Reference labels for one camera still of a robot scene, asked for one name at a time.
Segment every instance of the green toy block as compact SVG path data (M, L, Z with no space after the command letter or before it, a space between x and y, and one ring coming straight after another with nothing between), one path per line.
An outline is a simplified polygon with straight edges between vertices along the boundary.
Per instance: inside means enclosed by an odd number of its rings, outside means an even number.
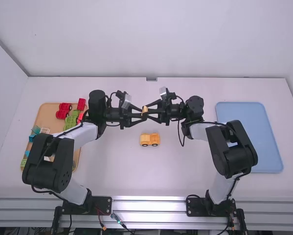
M68 125L65 125L65 126L64 126L64 131L66 131L66 130L68 130L68 129L74 127L74 126L76 126L76 125L75 125L75 124L68 124Z
M20 166L24 167L26 163L27 163L27 159L22 159Z
M77 117L78 117L80 113L81 113L80 110L75 109L75 110L73 110L73 111L71 112L71 116L77 116Z
M66 125L77 125L77 118L78 116L68 116L65 118Z

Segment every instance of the metal frame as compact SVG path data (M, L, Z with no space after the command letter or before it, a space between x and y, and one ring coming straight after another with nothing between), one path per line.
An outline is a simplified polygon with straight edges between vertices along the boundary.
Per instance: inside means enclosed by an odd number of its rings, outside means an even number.
M249 230L293 231L293 198L244 200L243 208ZM0 227L50 227L59 199L0 198ZM222 230L226 218L187 217L185 197L114 196L112 210L129 229ZM109 216L102 216L107 228L121 228ZM60 227L68 227L68 215L62 215ZM96 215L73 215L72 227L100 228Z

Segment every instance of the white table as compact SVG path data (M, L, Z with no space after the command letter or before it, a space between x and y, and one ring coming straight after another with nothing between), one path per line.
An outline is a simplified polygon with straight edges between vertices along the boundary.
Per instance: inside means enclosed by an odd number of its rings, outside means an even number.
M258 101L267 111L283 160L279 174L254 173L238 184L234 198L245 210L249 230L293 230L293 97L285 79L261 78L145 78L42 77L30 78L0 152L0 226L50 227L53 209L61 202L35 194L23 184L20 161L39 106L45 102L76 102L92 90L107 95L127 91L142 107L158 98L166 86L183 99L204 99L204 119L216 120L220 101ZM159 132L158 147L139 146L143 132ZM108 128L97 141L82 147L74 179L93 195L109 195L113 210L129 228L223 229L224 218L189 218L184 198L204 196L216 169L208 143L185 140L180 146L177 124L151 120L120 130ZM97 216L73 216L73 227L100 227ZM104 217L108 228L117 228ZM62 216L61 226L69 217Z

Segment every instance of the wooden tray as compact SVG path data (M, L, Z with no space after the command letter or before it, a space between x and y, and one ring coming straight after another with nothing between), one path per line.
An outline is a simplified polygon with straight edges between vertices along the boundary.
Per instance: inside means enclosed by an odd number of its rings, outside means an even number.
M55 114L59 110L59 104L60 103L44 103L40 106L37 117L35 118L34 125L37 125L40 128L48 128L50 129L49 133L54 134L58 132L62 132L64 130L64 125L65 125L65 120L57 119ZM71 112L75 109L77 109L77 103L72 103L72 110ZM32 146L32 143L29 142L28 140L28 145L27 148L25 149L30 150ZM75 171L75 169L78 166L79 163L79 157L80 157L80 151L81 148L74 151L73 153L73 161L74 165L72 167L72 172Z

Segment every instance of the blue tray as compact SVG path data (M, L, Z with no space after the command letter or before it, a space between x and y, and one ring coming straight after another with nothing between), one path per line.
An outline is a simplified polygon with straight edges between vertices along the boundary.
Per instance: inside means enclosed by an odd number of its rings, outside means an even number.
M252 172L279 173L283 164L267 117L265 107L258 102L219 102L218 122L240 120L258 155Z

